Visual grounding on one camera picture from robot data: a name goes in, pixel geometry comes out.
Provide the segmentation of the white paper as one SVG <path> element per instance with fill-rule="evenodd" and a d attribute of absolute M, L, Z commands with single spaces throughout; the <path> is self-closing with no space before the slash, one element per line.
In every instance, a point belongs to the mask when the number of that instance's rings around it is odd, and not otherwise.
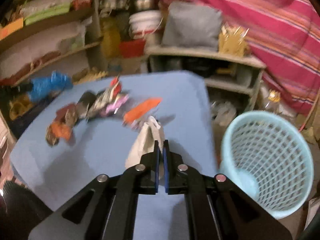
<path fill-rule="evenodd" d="M 143 155 L 153 152 L 156 141 L 162 154 L 165 141 L 164 129 L 160 122 L 153 116 L 149 116 L 143 123 L 138 137 L 129 151 L 125 168 L 128 169 L 139 164 Z"/>

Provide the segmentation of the black ridged plastic wrapper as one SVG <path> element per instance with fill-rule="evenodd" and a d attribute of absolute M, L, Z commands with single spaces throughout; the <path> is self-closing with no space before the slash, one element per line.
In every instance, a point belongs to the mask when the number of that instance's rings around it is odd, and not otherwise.
<path fill-rule="evenodd" d="M 90 90 L 85 91 L 84 94 L 82 94 L 81 98 L 76 104 L 76 112 L 79 119 L 84 119 L 86 117 L 88 110 L 91 108 L 96 99 L 96 94 Z"/>

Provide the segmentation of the light blue mesh trash basket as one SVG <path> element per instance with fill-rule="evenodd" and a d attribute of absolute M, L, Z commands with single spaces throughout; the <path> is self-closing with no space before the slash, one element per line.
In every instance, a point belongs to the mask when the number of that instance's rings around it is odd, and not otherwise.
<path fill-rule="evenodd" d="M 220 172 L 275 219 L 305 203 L 314 177 L 312 154 L 298 129 L 266 111 L 246 112 L 230 123 Z"/>

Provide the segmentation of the pink foil wrapper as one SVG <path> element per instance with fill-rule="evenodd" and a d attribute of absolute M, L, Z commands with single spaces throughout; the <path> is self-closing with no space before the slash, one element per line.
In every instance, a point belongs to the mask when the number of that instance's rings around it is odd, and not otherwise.
<path fill-rule="evenodd" d="M 116 114 L 119 108 L 124 105 L 129 99 L 127 94 L 118 94 L 112 103 L 108 103 L 107 106 L 100 112 L 101 116 L 109 116 Z"/>

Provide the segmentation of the silver red snack wrapper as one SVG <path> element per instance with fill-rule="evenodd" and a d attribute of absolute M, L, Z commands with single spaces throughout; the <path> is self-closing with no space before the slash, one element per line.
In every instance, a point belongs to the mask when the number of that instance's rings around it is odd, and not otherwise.
<path fill-rule="evenodd" d="M 113 78 L 110 85 L 97 96 L 93 105 L 89 107 L 86 118 L 91 119 L 100 114 L 103 109 L 115 101 L 117 95 L 121 93 L 121 90 L 122 85 L 118 75 Z"/>

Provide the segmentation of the orange snack wrapper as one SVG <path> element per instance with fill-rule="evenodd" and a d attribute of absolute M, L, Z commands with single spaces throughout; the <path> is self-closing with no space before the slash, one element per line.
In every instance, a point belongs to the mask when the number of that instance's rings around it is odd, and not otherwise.
<path fill-rule="evenodd" d="M 132 124 L 133 122 L 144 116 L 146 113 L 148 113 L 150 110 L 157 107 L 161 103 L 161 101 L 162 98 L 148 98 L 139 103 L 137 106 L 131 108 L 124 114 L 124 124 Z"/>

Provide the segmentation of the low wooden shelf unit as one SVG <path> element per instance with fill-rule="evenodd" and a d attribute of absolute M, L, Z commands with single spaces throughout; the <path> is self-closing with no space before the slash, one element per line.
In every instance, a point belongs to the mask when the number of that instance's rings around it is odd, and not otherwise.
<path fill-rule="evenodd" d="M 266 65 L 253 55 L 234 56 L 209 48 L 148 46 L 152 72 L 186 70 L 204 78 L 213 100 L 229 101 L 238 113 L 255 107 Z"/>

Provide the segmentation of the yellow egg tray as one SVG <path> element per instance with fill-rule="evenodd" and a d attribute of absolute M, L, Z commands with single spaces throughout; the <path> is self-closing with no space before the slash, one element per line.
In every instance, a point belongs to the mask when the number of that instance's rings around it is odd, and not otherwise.
<path fill-rule="evenodd" d="M 108 72 L 98 70 L 97 68 L 85 68 L 72 76 L 72 83 L 78 85 L 81 83 L 100 80 L 108 76 Z"/>

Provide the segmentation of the blue plastic bag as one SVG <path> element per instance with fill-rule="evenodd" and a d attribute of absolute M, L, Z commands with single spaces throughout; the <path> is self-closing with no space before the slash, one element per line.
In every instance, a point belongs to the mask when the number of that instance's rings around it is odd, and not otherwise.
<path fill-rule="evenodd" d="M 31 79 L 30 83 L 33 88 L 27 94 L 32 103 L 41 101 L 51 92 L 73 88 L 72 79 L 68 75 L 56 71 L 53 71 L 51 76 Z"/>

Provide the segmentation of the red plastic tub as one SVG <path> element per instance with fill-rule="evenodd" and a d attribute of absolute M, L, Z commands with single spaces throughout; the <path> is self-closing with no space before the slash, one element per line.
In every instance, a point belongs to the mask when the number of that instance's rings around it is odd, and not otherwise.
<path fill-rule="evenodd" d="M 144 47 L 146 40 L 137 39 L 130 41 L 123 41 L 119 45 L 119 51 L 123 58 L 141 57 L 144 55 Z"/>

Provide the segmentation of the yellow woven basket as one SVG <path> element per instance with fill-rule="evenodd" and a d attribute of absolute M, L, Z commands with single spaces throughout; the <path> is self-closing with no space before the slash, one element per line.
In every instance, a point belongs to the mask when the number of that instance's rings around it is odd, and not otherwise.
<path fill-rule="evenodd" d="M 246 40 L 249 29 L 242 26 L 233 27 L 228 23 L 221 26 L 219 33 L 219 53 L 238 57 L 250 54 L 250 48 Z"/>

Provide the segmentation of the grey fabric bag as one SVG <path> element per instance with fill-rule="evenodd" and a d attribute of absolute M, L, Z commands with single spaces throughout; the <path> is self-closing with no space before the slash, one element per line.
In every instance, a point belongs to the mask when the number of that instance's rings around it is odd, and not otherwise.
<path fill-rule="evenodd" d="M 172 2 L 168 7 L 163 46 L 218 50 L 222 12 L 206 5 Z"/>

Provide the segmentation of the white red plastic bucket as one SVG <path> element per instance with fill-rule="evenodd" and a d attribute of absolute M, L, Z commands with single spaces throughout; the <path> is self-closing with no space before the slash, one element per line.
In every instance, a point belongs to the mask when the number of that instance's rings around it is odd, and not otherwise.
<path fill-rule="evenodd" d="M 132 39 L 142 39 L 162 29 L 163 17 L 159 10 L 137 12 L 129 17 L 129 35 Z"/>

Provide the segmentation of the pink striped blanket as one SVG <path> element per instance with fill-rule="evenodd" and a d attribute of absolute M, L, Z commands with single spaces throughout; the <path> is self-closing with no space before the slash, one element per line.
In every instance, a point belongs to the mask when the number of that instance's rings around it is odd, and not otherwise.
<path fill-rule="evenodd" d="M 207 5 L 246 28 L 251 52 L 267 66 L 264 80 L 297 113 L 309 113 L 319 90 L 319 15 L 309 0 L 160 1 Z"/>

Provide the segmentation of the steel cooking pot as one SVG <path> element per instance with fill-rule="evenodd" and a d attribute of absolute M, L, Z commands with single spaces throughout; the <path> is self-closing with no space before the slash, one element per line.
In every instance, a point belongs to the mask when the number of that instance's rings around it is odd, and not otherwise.
<path fill-rule="evenodd" d="M 155 8 L 155 0 L 133 0 L 133 4 L 137 12 Z"/>

